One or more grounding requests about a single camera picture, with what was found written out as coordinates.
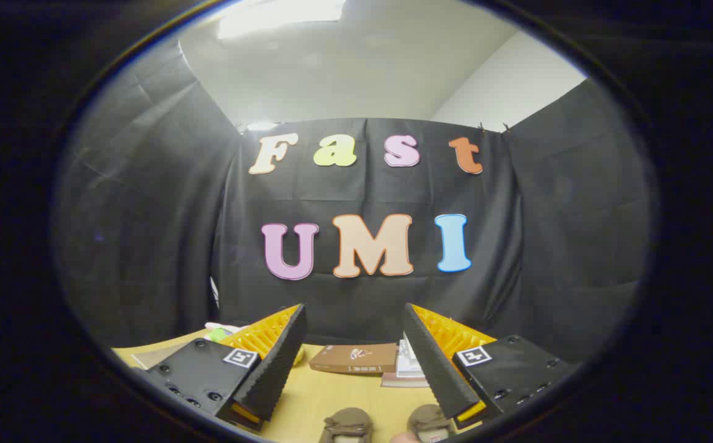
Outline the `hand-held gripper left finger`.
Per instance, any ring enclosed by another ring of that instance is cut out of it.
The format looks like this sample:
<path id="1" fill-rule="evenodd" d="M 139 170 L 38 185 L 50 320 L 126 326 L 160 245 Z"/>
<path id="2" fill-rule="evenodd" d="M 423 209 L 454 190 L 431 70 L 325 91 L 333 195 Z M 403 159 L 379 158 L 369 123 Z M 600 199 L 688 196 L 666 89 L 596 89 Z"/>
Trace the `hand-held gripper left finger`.
<path id="1" fill-rule="evenodd" d="M 306 331 L 305 305 L 294 305 L 220 340 L 190 340 L 136 371 L 171 398 L 260 431 L 274 414 Z"/>

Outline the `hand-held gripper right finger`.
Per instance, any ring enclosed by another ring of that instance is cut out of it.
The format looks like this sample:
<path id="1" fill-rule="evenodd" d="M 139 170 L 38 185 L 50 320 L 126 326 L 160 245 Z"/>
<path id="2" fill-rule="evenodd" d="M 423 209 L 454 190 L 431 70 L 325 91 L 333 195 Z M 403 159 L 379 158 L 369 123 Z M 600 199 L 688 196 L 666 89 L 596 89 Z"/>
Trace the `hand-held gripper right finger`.
<path id="1" fill-rule="evenodd" d="M 402 325 L 444 418 L 458 429 L 522 409 L 578 369 L 519 335 L 489 337 L 412 303 Z"/>

